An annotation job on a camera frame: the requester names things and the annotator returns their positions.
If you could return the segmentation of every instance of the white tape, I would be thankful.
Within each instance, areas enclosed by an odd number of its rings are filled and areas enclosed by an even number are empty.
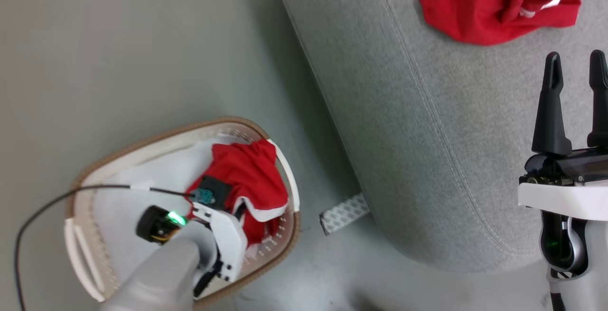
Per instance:
[[[325,235],[330,235],[369,213],[370,208],[363,193],[360,193],[322,212],[319,220]]]

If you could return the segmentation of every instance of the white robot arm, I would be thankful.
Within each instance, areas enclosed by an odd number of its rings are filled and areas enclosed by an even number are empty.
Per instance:
[[[541,210],[541,252],[549,264],[555,311],[608,310],[608,69],[591,53],[593,131],[588,149],[565,137],[560,55],[551,53],[539,100],[532,151],[519,179],[519,204]]]
[[[155,242],[162,246],[104,303],[101,311],[190,311],[194,297],[211,279],[237,279],[247,248],[241,224],[227,212],[200,203],[193,205],[196,219],[188,224],[182,219],[176,222],[172,219],[176,216],[155,206],[144,213],[137,234],[157,239]],[[166,241],[158,237],[168,233],[173,235],[167,235]],[[204,275],[193,289],[196,270]]]

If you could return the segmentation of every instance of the black cable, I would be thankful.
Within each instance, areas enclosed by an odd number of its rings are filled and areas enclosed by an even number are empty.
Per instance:
[[[38,216],[40,216],[44,211],[46,211],[48,208],[52,207],[53,205],[57,204],[58,202],[60,202],[62,200],[65,200],[67,197],[70,197],[77,192],[80,192],[82,190],[92,190],[94,188],[128,188],[129,190],[131,190],[130,185],[118,185],[118,184],[117,185],[91,185],[91,186],[81,186],[79,188],[75,188],[74,190],[66,192],[65,194],[63,194],[59,197],[55,197],[52,201],[46,203],[43,207],[41,207],[36,212],[34,212],[33,215],[31,215],[24,222],[24,224],[20,227],[19,232],[17,232],[17,239],[15,239],[15,253],[13,256],[13,270],[15,272],[15,287],[17,288],[17,297],[19,298],[19,306],[21,307],[21,311],[26,311],[26,306],[25,306],[24,300],[23,300],[23,290],[21,287],[21,274],[19,273],[19,251],[21,250],[21,238],[23,237],[23,233],[26,231],[28,226],[30,224],[32,224],[32,222]],[[163,194],[170,194],[170,195],[176,195],[176,196],[187,196],[187,197],[193,196],[192,194],[165,190],[164,188],[150,188],[150,191],[161,192]]]
[[[553,304],[553,311],[566,311],[561,293],[551,293],[551,304]]]

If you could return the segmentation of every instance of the gray sofa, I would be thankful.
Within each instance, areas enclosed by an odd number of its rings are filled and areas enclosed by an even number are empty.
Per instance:
[[[373,215],[404,255],[457,272],[540,259],[540,213],[517,206],[517,179],[551,51],[566,135],[586,146],[608,0],[582,1],[573,28],[476,47],[426,25],[418,0],[284,0]]]

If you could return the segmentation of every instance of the red cloth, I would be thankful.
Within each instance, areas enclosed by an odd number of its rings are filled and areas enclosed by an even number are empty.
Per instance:
[[[215,144],[212,151],[211,166],[186,191],[196,189],[204,175],[230,184],[232,190],[225,203],[228,212],[234,214],[245,199],[250,202],[243,224],[248,244],[259,244],[265,237],[275,235],[289,195],[275,166],[274,145],[262,139],[249,145]]]
[[[541,27],[568,27],[576,23],[580,0],[420,0],[428,24],[455,40],[496,45]],[[528,10],[533,17],[520,15]]]

